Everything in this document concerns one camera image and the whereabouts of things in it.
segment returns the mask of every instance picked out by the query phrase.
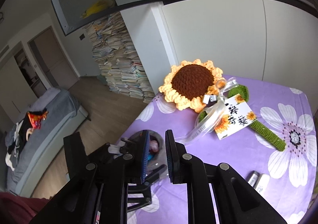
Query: stack of papers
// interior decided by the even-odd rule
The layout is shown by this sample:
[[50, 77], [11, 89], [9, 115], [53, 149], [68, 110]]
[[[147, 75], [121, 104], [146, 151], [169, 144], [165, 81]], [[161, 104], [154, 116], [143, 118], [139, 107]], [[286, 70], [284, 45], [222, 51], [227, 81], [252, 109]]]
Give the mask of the stack of papers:
[[93, 58], [109, 89], [149, 103], [155, 94], [120, 12], [84, 28], [93, 44]]

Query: red clothing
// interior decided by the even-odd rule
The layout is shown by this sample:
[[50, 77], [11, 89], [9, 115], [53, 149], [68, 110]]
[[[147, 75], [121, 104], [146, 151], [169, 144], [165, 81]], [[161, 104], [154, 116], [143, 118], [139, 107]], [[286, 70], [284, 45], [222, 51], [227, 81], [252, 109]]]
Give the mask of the red clothing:
[[0, 192], [0, 201], [2, 202], [0, 213], [7, 211], [16, 223], [28, 224], [49, 200], [45, 198], [25, 198], [8, 192]]

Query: gray bedspread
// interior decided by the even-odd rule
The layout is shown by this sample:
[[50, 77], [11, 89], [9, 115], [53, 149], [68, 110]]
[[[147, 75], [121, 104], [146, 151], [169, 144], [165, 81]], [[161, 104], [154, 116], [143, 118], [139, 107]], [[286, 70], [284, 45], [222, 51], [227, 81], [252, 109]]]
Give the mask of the gray bedspread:
[[41, 128], [34, 130], [33, 134], [30, 136], [29, 141], [26, 143], [20, 154], [18, 166], [14, 171], [8, 168], [8, 191], [15, 192], [16, 185], [28, 168], [33, 156], [41, 155], [42, 151], [39, 151], [39, 148], [41, 149], [43, 147], [41, 144], [44, 141], [46, 143], [50, 142], [46, 140], [47, 136], [61, 121], [66, 121], [66, 116], [69, 115], [68, 119], [75, 117], [79, 107], [80, 104], [78, 100], [74, 98], [68, 91], [63, 89], [46, 106], [48, 111], [47, 118], [41, 122]]

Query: white cabinet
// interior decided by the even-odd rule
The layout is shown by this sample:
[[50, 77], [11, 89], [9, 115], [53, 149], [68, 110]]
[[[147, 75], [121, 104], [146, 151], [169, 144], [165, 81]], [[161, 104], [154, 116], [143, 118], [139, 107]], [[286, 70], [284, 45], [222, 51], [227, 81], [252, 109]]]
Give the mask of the white cabinet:
[[264, 0], [267, 54], [264, 81], [303, 91], [318, 107], [318, 19], [282, 2]]
[[262, 0], [185, 0], [162, 9], [179, 63], [212, 60], [225, 74], [262, 79]]
[[12, 56], [0, 69], [0, 104], [15, 122], [20, 112], [37, 100]]

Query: purple tablecloth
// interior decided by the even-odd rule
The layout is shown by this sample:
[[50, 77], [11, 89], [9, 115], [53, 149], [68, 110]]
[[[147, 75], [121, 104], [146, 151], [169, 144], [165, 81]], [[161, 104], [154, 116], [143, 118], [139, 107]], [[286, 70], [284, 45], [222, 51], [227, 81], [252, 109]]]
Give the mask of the purple tablecloth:
[[[307, 97], [294, 88], [246, 78], [237, 80], [248, 87], [248, 104], [258, 120], [285, 138], [286, 149], [277, 151], [247, 127], [221, 141], [215, 132], [208, 133], [187, 145], [187, 152], [209, 164], [226, 162], [245, 179], [254, 170], [269, 174], [264, 198], [289, 224], [296, 224], [307, 210], [317, 166], [314, 122]], [[143, 129], [164, 137], [165, 131], [171, 129], [177, 139], [193, 129], [196, 117], [194, 110], [179, 111], [158, 93], [122, 137]], [[167, 177], [152, 186], [152, 193], [153, 204], [128, 213], [129, 224], [188, 223], [185, 184], [173, 185]]]

